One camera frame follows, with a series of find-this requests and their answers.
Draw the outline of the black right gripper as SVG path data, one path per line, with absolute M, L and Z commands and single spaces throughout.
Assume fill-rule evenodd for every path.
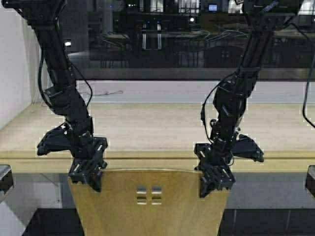
M 212 148 L 210 143 L 197 143 L 194 146 L 194 154 L 198 157 L 199 163 L 194 168 L 201 171 L 199 196 L 205 198 L 214 190 L 231 190 L 235 178 L 225 155 L 220 155 Z

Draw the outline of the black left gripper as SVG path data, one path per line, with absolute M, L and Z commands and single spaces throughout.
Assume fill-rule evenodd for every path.
M 75 153 L 68 176 L 72 184 L 87 184 L 101 192 L 102 170 L 107 167 L 104 151 L 108 147 L 106 138 L 93 137 L 93 142 Z

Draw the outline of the robot base left corner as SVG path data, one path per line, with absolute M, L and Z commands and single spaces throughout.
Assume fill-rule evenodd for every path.
M 14 188 L 13 173 L 10 165 L 0 166 L 0 202 L 2 203 Z

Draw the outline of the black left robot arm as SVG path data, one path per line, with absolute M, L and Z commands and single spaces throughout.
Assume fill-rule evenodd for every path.
M 101 179 L 107 163 L 103 158 L 108 142 L 94 135 L 93 118 L 77 90 L 76 76 L 66 53 L 59 28 L 64 0 L 3 0 L 6 9 L 15 10 L 30 26 L 41 48 L 41 62 L 47 65 L 52 86 L 38 89 L 49 109 L 64 117 L 64 123 L 48 131 L 37 145 L 37 155 L 70 151 L 73 162 L 68 176 L 73 183 L 87 184 L 101 192 Z

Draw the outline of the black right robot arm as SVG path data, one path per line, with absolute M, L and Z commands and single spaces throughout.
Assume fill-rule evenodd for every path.
M 300 0 L 238 0 L 249 27 L 249 37 L 237 69 L 213 89 L 213 106 L 217 118 L 206 120 L 206 103 L 200 116 L 208 143 L 197 143 L 194 153 L 199 159 L 195 170 L 201 171 L 199 196 L 214 190 L 230 190 L 235 177 L 230 169 L 235 157 L 264 162 L 264 152 L 247 135 L 240 133 L 240 123 L 268 47 L 276 31 L 287 28 L 298 16 Z

